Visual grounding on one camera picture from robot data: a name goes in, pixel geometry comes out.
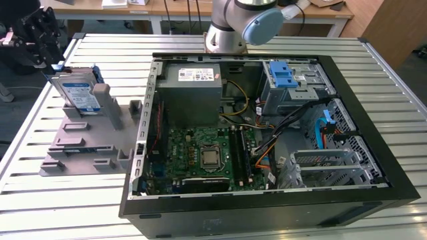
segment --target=open computer tower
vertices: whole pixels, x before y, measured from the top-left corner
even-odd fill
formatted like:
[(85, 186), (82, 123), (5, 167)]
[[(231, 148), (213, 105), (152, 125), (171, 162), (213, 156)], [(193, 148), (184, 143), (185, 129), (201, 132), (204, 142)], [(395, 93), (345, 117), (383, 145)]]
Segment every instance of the open computer tower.
[(420, 196), (328, 56), (156, 53), (120, 204), (147, 238), (344, 226)]

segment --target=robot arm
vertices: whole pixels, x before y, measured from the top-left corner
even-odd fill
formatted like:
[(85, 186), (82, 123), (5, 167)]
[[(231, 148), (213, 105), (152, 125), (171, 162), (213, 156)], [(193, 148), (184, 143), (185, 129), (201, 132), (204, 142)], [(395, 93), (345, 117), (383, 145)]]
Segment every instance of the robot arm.
[(277, 0), (215, 0), (212, 22), (205, 35), (211, 53), (243, 53), (245, 42), (267, 43), (277, 34), (284, 17)]
[(52, 64), (64, 60), (58, 49), (53, 9), (40, 7), (38, 0), (0, 1), (0, 23), (5, 35), (0, 37), (0, 58), (53, 74)]

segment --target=green motherboard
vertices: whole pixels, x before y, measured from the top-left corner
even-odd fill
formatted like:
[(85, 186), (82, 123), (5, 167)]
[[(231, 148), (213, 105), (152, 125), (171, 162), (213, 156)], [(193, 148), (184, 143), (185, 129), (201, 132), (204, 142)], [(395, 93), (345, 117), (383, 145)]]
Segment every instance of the green motherboard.
[[(241, 132), (251, 149), (256, 146), (253, 130), (248, 128)], [(159, 194), (173, 194), (171, 179), (185, 178), (229, 178), (228, 191), (263, 190), (261, 171), (252, 172), (251, 183), (235, 182), (232, 161), (228, 128), (169, 129), (164, 181), (161, 178), (156, 181)]]

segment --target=ram slot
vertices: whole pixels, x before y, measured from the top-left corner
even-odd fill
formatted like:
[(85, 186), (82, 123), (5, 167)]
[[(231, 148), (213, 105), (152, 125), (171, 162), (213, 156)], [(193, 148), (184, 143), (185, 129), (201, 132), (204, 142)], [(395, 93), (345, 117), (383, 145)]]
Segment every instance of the ram slot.
[(228, 129), (229, 154), (235, 184), (243, 186), (252, 182), (249, 153), (245, 146), (243, 131), (236, 128)]

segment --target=wooden table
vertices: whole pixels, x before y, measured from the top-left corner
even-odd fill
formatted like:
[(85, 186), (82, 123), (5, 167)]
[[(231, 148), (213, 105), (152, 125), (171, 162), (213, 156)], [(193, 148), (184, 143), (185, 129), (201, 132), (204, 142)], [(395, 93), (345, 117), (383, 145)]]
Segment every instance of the wooden table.
[[(195, 0), (189, 0), (191, 20), (197, 21), (197, 7)], [(212, 0), (200, 0), (201, 21), (211, 21)], [(167, 10), (163, 0), (149, 0), (145, 6), (128, 5), (128, 8), (101, 9), (103, 0), (74, 0), (74, 5), (66, 5), (54, 0), (40, 0), (42, 6), (49, 6), (54, 10), (57, 19), (81, 20), (149, 20), (153, 34), (161, 34), (160, 22), (168, 20)], [(167, 0), (167, 8), (172, 21), (188, 20), (188, 8), (185, 0)], [(328, 37), (339, 37), (345, 26), (347, 20), (353, 17), (352, 12), (344, 6), (340, 11), (333, 11), (328, 7), (319, 8), (309, 5), (304, 9), (305, 24), (332, 25)], [(299, 14), (283, 23), (300, 24), (303, 15)]]
[(103, 9), (103, 0), (74, 0), (68, 5), (54, 0), (40, 0), (41, 6), (52, 7), (57, 19), (73, 20), (149, 20), (153, 1), (148, 4), (132, 5), (127, 8)]

